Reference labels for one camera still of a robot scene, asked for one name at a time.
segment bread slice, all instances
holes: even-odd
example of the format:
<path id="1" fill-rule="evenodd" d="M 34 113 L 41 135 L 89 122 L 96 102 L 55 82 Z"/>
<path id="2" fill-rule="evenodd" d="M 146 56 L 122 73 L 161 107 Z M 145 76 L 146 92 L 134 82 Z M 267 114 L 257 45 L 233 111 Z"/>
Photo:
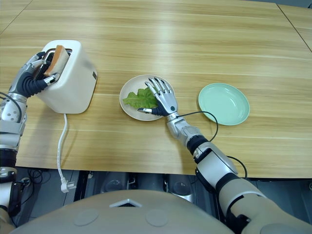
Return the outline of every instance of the bread slice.
<path id="1" fill-rule="evenodd" d="M 64 46 L 58 45 L 55 49 L 55 53 L 52 59 L 52 62 L 48 69 L 45 71 L 44 75 L 49 77 L 54 73 L 62 73 L 67 60 L 69 59 L 69 55 L 65 50 Z"/>

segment silver robot arm segment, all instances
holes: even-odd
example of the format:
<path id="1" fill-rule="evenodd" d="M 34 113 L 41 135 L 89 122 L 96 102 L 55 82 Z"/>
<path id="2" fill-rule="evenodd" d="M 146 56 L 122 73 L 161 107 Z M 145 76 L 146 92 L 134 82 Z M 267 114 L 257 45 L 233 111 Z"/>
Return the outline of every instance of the silver robot arm segment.
<path id="1" fill-rule="evenodd" d="M 235 233 L 312 233 L 311 225 L 285 213 L 254 185 L 239 178 L 232 161 L 197 127 L 188 124 L 177 112 L 168 115 L 167 121 L 172 136 L 193 155 L 200 182 L 208 191 L 217 193 L 226 224 Z"/>

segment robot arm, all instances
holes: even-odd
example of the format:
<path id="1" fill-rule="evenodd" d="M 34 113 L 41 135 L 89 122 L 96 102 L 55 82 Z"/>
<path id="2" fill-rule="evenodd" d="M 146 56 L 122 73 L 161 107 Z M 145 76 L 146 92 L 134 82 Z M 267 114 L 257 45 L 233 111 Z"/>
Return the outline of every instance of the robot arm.
<path id="1" fill-rule="evenodd" d="M 254 185 L 239 178 L 232 161 L 198 128 L 179 116 L 176 98 L 168 84 L 157 78 L 150 79 L 150 82 L 154 87 L 149 82 L 146 85 L 154 93 L 158 107 L 138 111 L 167 117 L 172 136 L 193 155 L 198 179 L 208 191 L 217 193 L 229 228 L 244 234 L 312 233 L 311 225 L 285 213 Z"/>
<path id="2" fill-rule="evenodd" d="M 53 74 L 45 79 L 34 79 L 37 69 L 49 63 L 41 59 L 44 54 L 32 56 L 19 70 L 8 94 L 2 94 L 5 97 L 0 104 L 0 210 L 7 211 L 10 216 L 20 211 L 21 185 L 16 183 L 15 164 L 27 120 L 27 98 L 59 78 L 59 74 Z"/>

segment white cable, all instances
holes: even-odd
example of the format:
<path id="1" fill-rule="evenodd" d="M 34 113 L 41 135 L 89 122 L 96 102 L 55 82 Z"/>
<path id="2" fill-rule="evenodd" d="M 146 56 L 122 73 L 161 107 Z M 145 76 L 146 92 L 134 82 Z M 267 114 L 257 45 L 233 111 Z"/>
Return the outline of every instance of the white cable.
<path id="1" fill-rule="evenodd" d="M 67 115 L 66 114 L 64 114 L 64 120 L 65 120 L 65 124 L 64 124 L 64 128 L 63 128 L 63 132 L 60 135 L 60 138 L 58 140 L 58 157 L 57 157 L 57 162 L 58 162 L 58 173 L 59 173 L 59 177 L 60 177 L 60 180 L 61 180 L 61 187 L 60 187 L 60 189 L 62 190 L 63 193 L 67 193 L 67 192 L 69 192 L 70 189 L 76 188 L 76 186 L 74 185 L 73 182 L 68 183 L 68 181 L 63 176 L 62 170 L 60 168 L 60 158 L 61 158 L 61 153 L 62 153 L 62 144 L 63 144 L 63 139 L 64 139 L 64 136 L 65 136 L 65 133 L 67 131 Z"/>
<path id="2" fill-rule="evenodd" d="M 62 154 L 62 144 L 63 144 L 64 135 L 67 131 L 67 115 L 66 114 L 64 114 L 64 120 L 65 120 L 65 124 L 64 124 L 64 128 L 63 128 L 63 132 L 60 135 L 60 138 L 58 140 L 58 173 L 59 173 L 59 177 L 61 180 L 64 179 L 62 170 L 60 168 L 60 157 Z"/>

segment power cord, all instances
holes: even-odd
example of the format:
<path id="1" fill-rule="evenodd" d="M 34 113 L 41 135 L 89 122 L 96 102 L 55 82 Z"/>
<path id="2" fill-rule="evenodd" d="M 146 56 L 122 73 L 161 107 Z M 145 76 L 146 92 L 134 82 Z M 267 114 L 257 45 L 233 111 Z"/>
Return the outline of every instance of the power cord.
<path id="1" fill-rule="evenodd" d="M 214 120 L 215 120 L 215 125 L 216 125 L 216 130 L 215 130 L 214 136 L 210 139 L 210 141 L 213 141 L 213 139 L 216 137 L 216 135 L 217 135 L 217 133 L 218 133 L 218 129 L 219 129 L 218 121 L 216 120 L 216 117 L 215 117 L 213 114 L 211 114 L 211 113 L 208 112 L 208 111 L 196 111 L 196 112 L 191 112 L 191 113 L 188 113 L 188 114 L 185 114 L 185 115 L 180 115 L 180 116 L 178 116 L 178 117 L 189 116 L 189 115 L 193 115 L 193 114 L 197 114 L 197 113 L 207 113 L 207 114 L 211 115 L 211 116 L 214 118 Z"/>
<path id="2" fill-rule="evenodd" d="M 213 114 L 211 114 L 211 113 L 208 112 L 208 111 L 196 111 L 196 112 L 191 112 L 191 113 L 188 113 L 188 114 L 185 114 L 185 115 L 180 115 L 180 116 L 178 116 L 178 117 L 189 116 L 189 115 L 193 115 L 193 114 L 197 114 L 197 113 L 207 113 L 207 114 L 211 115 L 211 116 L 214 118 L 215 124 L 216 124 L 216 131 L 215 131 L 214 136 L 210 139 L 210 141 L 212 141 L 212 140 L 216 137 L 216 135 L 217 135 L 217 133 L 218 133 L 218 129 L 219 129 L 218 121 L 216 120 L 216 117 L 215 117 Z M 243 167 L 243 169 L 244 169 L 244 172 L 245 172 L 244 179 L 247 179 L 248 173 L 247 173 L 247 168 L 246 168 L 246 166 L 244 165 L 244 163 L 242 163 L 242 162 L 241 162 L 239 159 L 237 159 L 236 157 L 232 157 L 232 156 L 227 156 L 227 157 L 236 160 L 237 162 L 240 163 L 240 165 L 242 165 L 242 167 Z"/>
<path id="3" fill-rule="evenodd" d="M 227 156 L 227 157 L 229 157 L 229 158 L 231 158 L 231 159 L 234 159 L 235 161 L 237 161 L 237 162 L 239 162 L 240 163 L 240 165 L 242 165 L 242 167 L 243 167 L 243 169 L 244 169 L 244 172 L 245 172 L 245 176 L 244 176 L 244 179 L 247 179 L 247 168 L 246 168 L 246 166 L 244 165 L 244 163 L 242 163 L 242 161 L 240 161 L 239 159 L 237 159 L 236 157 L 232 157 L 232 156 Z"/>
<path id="4" fill-rule="evenodd" d="M 63 139 L 65 136 L 65 133 L 67 131 L 67 115 L 64 114 L 64 128 L 62 131 L 62 134 L 60 135 L 60 138 L 58 140 L 58 157 L 57 157 L 57 163 L 58 163 L 58 173 L 59 173 L 59 177 L 61 180 L 61 186 L 60 189 L 63 193 L 68 193 L 70 189 L 75 189 L 75 183 L 74 182 L 68 182 L 68 180 L 66 180 L 66 178 L 63 176 L 62 170 L 60 168 L 60 158 L 61 158 L 61 153 L 62 153 L 62 144 L 63 144 Z"/>

